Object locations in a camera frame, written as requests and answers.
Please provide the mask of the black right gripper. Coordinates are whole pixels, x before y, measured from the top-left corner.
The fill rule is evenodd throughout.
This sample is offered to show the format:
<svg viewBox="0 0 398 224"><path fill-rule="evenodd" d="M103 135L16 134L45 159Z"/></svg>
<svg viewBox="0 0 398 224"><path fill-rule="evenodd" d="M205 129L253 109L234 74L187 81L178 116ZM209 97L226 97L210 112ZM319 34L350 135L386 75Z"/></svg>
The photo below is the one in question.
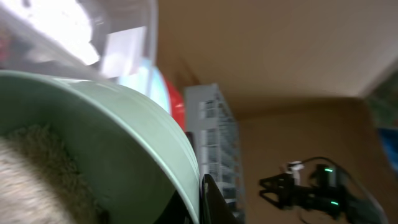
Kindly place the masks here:
<svg viewBox="0 0 398 224"><path fill-rule="evenodd" d="M292 174L282 173L260 179L258 184L262 187L259 196L278 209L288 209L293 206L312 209L314 200L310 194L313 190L310 187L296 185ZM239 223L210 174L205 174L201 182L200 223Z"/></svg>

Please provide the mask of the green bowl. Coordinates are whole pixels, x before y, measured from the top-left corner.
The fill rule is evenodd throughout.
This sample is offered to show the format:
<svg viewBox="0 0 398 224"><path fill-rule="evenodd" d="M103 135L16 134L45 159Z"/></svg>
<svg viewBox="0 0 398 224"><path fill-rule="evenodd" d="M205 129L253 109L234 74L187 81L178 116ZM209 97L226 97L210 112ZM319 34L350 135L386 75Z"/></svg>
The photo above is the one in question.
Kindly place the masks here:
<svg viewBox="0 0 398 224"><path fill-rule="evenodd" d="M163 108L114 83L3 70L1 136L50 126L110 222L198 223L198 164Z"/></svg>

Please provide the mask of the rice grains heap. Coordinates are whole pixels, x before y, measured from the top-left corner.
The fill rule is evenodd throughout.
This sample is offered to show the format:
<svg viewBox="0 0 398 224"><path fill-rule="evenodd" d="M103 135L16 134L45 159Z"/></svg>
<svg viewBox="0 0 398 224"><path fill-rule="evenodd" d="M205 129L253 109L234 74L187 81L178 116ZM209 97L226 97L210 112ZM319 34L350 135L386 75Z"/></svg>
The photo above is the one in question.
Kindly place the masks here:
<svg viewBox="0 0 398 224"><path fill-rule="evenodd" d="M109 212L50 126L1 136L1 223L109 222Z"/></svg>

